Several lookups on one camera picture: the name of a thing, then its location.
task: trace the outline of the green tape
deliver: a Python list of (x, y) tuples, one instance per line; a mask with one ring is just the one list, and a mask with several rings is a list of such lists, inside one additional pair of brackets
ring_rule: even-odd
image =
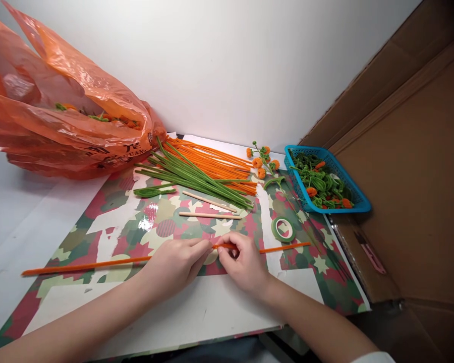
[[(283, 237), (279, 233), (278, 226), (277, 226), (277, 224), (279, 222), (283, 222), (288, 227), (288, 236), (287, 237)], [(274, 234), (274, 238), (276, 238), (276, 240), (278, 240), (278, 241), (281, 241), (282, 243), (289, 243), (292, 240), (294, 240), (293, 224), (287, 218), (278, 217), (275, 220), (273, 220), (271, 223), (271, 229), (272, 229), (272, 234)]]

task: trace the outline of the plastic basket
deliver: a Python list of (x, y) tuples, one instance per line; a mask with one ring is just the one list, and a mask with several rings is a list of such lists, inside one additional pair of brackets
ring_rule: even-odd
[[(318, 213), (362, 213), (368, 212), (372, 206), (368, 201), (367, 197), (362, 193), (362, 191), (357, 187), (355, 182), (350, 178), (348, 173), (343, 169), (340, 165), (338, 160), (335, 158), (333, 154), (331, 154), (328, 150), (323, 148), (316, 148), (316, 147), (308, 147), (308, 146), (296, 146), (296, 145), (287, 145), (284, 150), (286, 151), (286, 157), (284, 159), (284, 163), (286, 164), (286, 168), (288, 169), (289, 177), (293, 182), (294, 189), (298, 194), (298, 197), (301, 199), (303, 209), (306, 212), (318, 212)], [(345, 185), (350, 188), (352, 191), (352, 199), (351, 201), (355, 204), (353, 208), (339, 208), (339, 209), (321, 209), (316, 207), (306, 192), (306, 188), (301, 181), (301, 177), (297, 170), (291, 169), (290, 166), (295, 166), (293, 159), (291, 157), (291, 153), (293, 156), (297, 156), (299, 153), (305, 153), (309, 155), (316, 155), (318, 158), (323, 159), (326, 162), (326, 166), (331, 169), (333, 174), (336, 174)]]

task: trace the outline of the orange pipe cleaner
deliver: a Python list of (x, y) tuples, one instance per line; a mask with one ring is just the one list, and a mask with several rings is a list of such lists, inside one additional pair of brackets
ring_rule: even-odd
[[(288, 246), (275, 247), (272, 249), (259, 250), (259, 253), (265, 254), (265, 253), (269, 253), (269, 252), (290, 250), (290, 249), (294, 249), (294, 248), (298, 248), (298, 247), (302, 247), (302, 246), (310, 246), (310, 245), (311, 244), (309, 242), (305, 242), (305, 243), (300, 243), (300, 244), (296, 244), (296, 245), (288, 245)], [(222, 244), (219, 246), (218, 245), (212, 246), (212, 248), (214, 250), (218, 249), (219, 247), (224, 247), (224, 248), (227, 248), (230, 250), (237, 250), (237, 246), (234, 244)], [(45, 268), (41, 268), (41, 269), (26, 270), (26, 271), (22, 272), (22, 276), (35, 276), (35, 275), (44, 275), (44, 274), (51, 274), (51, 273), (92, 270), (92, 269), (95, 269), (98, 267), (122, 265), (122, 264), (132, 263), (132, 262), (144, 262), (144, 261), (148, 261), (149, 259), (151, 259), (151, 257), (152, 256), (136, 257), (136, 258), (130, 258), (130, 259), (124, 259), (124, 260), (97, 262), (97, 263), (77, 265), (77, 266), (45, 267)]]

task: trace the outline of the human hand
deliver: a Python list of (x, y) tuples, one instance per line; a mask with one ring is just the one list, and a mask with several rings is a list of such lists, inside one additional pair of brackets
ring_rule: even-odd
[(212, 243), (207, 239), (165, 241), (135, 276), (147, 290), (148, 302), (161, 303), (192, 283), (211, 251)]
[(217, 241), (218, 245), (225, 243), (233, 243), (239, 249), (237, 259), (233, 259), (227, 249), (217, 249), (225, 270), (241, 290), (261, 299), (273, 276), (265, 268), (254, 240), (237, 232), (229, 232)]

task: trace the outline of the camouflage pattern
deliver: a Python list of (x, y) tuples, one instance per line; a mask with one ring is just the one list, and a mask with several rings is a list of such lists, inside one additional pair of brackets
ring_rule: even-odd
[[(208, 238), (216, 242), (221, 235), (230, 230), (236, 230), (253, 237), (258, 247), (260, 249), (264, 248), (260, 217), (261, 209), (257, 198), (251, 198), (254, 201), (254, 208), (250, 213), (239, 210), (240, 215), (244, 217), (241, 220), (180, 217), (179, 212), (181, 211), (219, 213), (219, 210), (207, 203), (182, 194), (182, 190), (187, 190), (187, 188), (182, 186), (175, 186), (174, 188), (177, 189), (177, 192), (174, 194), (139, 200), (132, 193), (133, 184), (139, 177), (147, 179), (145, 184), (140, 187), (150, 187), (166, 183), (165, 181), (162, 182), (147, 176), (139, 176), (139, 174), (133, 173), (131, 169), (112, 174), (46, 266), (74, 266), (94, 263), (99, 260), (104, 261), (100, 256), (105, 255), (112, 256), (112, 260), (148, 256), (153, 254), (163, 241), (167, 239), (198, 237)], [(251, 175), (251, 179), (258, 181), (255, 175)], [(299, 210), (295, 197), (286, 188), (286, 183), (282, 185), (288, 192), (287, 195), (277, 188), (276, 184), (271, 184), (268, 188), (271, 218), (275, 219), (277, 216), (287, 217), (293, 223), (297, 242), (311, 241), (313, 243), (313, 240), (316, 238), (312, 227), (314, 226), (320, 233), (319, 235), (323, 236), (326, 245), (329, 246), (332, 252), (338, 257), (340, 263), (346, 268), (330, 234), (325, 218), (322, 215), (311, 213), (309, 217), (312, 225), (308, 223), (307, 214)], [(194, 191), (194, 193), (216, 200), (212, 196), (207, 196), (197, 191)], [(292, 202), (295, 211), (291, 208), (286, 197)], [(126, 213), (126, 219), (123, 224), (120, 223), (120, 226), (97, 228), (97, 221), (100, 218), (107, 216), (108, 213), (114, 213), (116, 209), (122, 211), (121, 208), (128, 208), (129, 206), (133, 207), (130, 208), (131, 212), (129, 214)], [(308, 230), (307, 233), (303, 230), (301, 222), (296, 217), (296, 213), (304, 221), (304, 226)], [(121, 212), (118, 215), (124, 216), (125, 213)], [(314, 245), (284, 251), (279, 263), (282, 269), (285, 270), (313, 268), (325, 304), (341, 314), (355, 314), (366, 310), (360, 291), (353, 280), (350, 279), (347, 281), (342, 278), (341, 274), (337, 271), (338, 266), (326, 257), (326, 250), (323, 247), (321, 247), (321, 254)], [(123, 265), (122, 268), (109, 270), (101, 269), (97, 271), (72, 272), (37, 277), (0, 330), (0, 347), (22, 336), (37, 312), (42, 299), (46, 297), (52, 286), (125, 281), (134, 276), (142, 266), (142, 264), (127, 264)], [(207, 258), (207, 261), (200, 270), (199, 276), (218, 274), (226, 274), (226, 271), (217, 258), (217, 252), (214, 251)], [(258, 333), (260, 332), (248, 332), (242, 336)], [(210, 343), (237, 337), (213, 339), (199, 343)], [(187, 346), (169, 347), (160, 351), (185, 347)], [(149, 351), (129, 356), (155, 352)], [(121, 361), (125, 357), (109, 358), (105, 361)]]

